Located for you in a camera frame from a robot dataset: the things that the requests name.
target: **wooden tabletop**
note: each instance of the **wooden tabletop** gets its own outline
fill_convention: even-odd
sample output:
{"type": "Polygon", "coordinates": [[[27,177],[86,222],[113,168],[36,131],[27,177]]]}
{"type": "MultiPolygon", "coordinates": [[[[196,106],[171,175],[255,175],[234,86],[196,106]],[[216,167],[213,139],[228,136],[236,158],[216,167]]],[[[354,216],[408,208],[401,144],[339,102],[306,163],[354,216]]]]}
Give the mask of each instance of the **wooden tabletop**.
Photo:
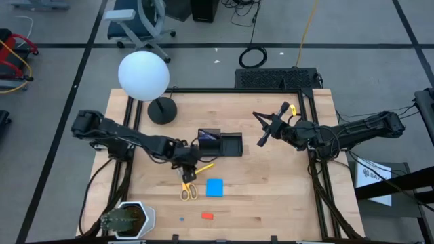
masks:
{"type": "MultiPolygon", "coordinates": [[[[320,124],[337,125],[330,90],[314,90],[314,96],[320,124]]],[[[312,179],[307,173],[307,153],[272,138],[263,148],[256,145],[263,131],[252,111],[276,113],[283,101],[300,111],[296,94],[175,93],[172,98],[178,106],[175,120],[167,125],[152,123],[146,113],[148,103],[144,103],[140,132],[189,142],[199,128],[242,132],[244,153],[242,157],[216,159],[216,165],[198,174],[193,182],[199,191],[198,199],[181,201],[181,181],[170,169],[171,164],[156,164],[141,148],[136,149],[128,201],[142,201],[156,211],[155,229],[144,239],[168,240],[179,234],[182,240],[269,241],[271,235],[277,235],[280,241],[321,240],[312,179]],[[206,197],[208,178],[223,179],[223,197],[206,197]],[[202,219],[203,212],[214,214],[214,219],[202,219]]],[[[106,117],[122,123],[126,104],[124,91],[112,90],[106,117]]],[[[106,160],[106,152],[97,152],[92,174],[106,160]]],[[[337,161],[347,164],[344,153],[337,161]]],[[[328,168],[337,208],[364,235],[348,169],[333,162],[328,168]]],[[[98,174],[90,188],[83,216],[85,230],[106,206],[113,169],[114,163],[98,174]]],[[[327,207],[324,209],[332,237],[330,213],[327,207]]]]}

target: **blue block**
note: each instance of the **blue block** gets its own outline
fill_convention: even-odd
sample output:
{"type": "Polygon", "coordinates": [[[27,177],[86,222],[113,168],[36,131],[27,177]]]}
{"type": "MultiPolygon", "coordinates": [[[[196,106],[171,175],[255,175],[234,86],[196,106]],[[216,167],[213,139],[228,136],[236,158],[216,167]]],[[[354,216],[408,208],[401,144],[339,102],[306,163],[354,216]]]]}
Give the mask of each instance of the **blue block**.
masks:
{"type": "Polygon", "coordinates": [[[206,181],[207,197],[223,197],[223,179],[208,179],[206,181]]]}

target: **black speaker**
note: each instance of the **black speaker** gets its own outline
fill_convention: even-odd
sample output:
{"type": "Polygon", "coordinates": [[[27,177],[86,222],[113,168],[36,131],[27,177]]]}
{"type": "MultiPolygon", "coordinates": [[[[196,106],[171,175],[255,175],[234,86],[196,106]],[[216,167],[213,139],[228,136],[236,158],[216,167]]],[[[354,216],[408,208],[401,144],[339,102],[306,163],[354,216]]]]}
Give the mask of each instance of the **black speaker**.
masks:
{"type": "Polygon", "coordinates": [[[194,21],[212,23],[220,0],[190,0],[194,21]]]}

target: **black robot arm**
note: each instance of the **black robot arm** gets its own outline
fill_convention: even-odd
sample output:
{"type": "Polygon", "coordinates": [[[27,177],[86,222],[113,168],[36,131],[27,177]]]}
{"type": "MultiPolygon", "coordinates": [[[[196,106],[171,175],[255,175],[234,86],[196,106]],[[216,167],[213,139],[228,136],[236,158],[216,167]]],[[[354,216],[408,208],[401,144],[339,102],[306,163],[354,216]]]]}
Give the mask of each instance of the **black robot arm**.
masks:
{"type": "Polygon", "coordinates": [[[156,163],[171,162],[172,169],[182,167],[182,179],[185,183],[196,178],[195,166],[201,154],[197,146],[189,146],[186,140],[148,136],[104,118],[102,113],[90,110],[79,111],[71,131],[76,138],[90,140],[90,145],[95,149],[99,146],[107,147],[111,159],[132,160],[133,145],[139,146],[156,163]]]}
{"type": "Polygon", "coordinates": [[[277,115],[253,112],[265,131],[258,142],[259,146],[264,146],[267,138],[271,136],[282,139],[297,150],[304,150],[310,146],[315,150],[319,160],[330,160],[340,149],[351,149],[356,144],[374,137],[398,138],[405,129],[398,115],[393,112],[381,112],[365,119],[333,127],[320,126],[303,120],[291,126],[281,119],[288,107],[289,104],[284,102],[277,115]],[[271,124],[266,123],[262,118],[271,120],[271,124]]]}

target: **orange block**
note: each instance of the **orange block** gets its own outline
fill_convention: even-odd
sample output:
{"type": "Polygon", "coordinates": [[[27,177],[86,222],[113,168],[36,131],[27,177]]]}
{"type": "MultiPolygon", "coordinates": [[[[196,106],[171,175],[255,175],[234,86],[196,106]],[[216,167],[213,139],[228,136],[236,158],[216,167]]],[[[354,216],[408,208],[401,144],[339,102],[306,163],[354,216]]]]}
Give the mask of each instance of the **orange block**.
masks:
{"type": "Polygon", "coordinates": [[[207,219],[207,220],[213,220],[214,219],[214,214],[212,214],[212,213],[202,213],[202,218],[207,219]]]}

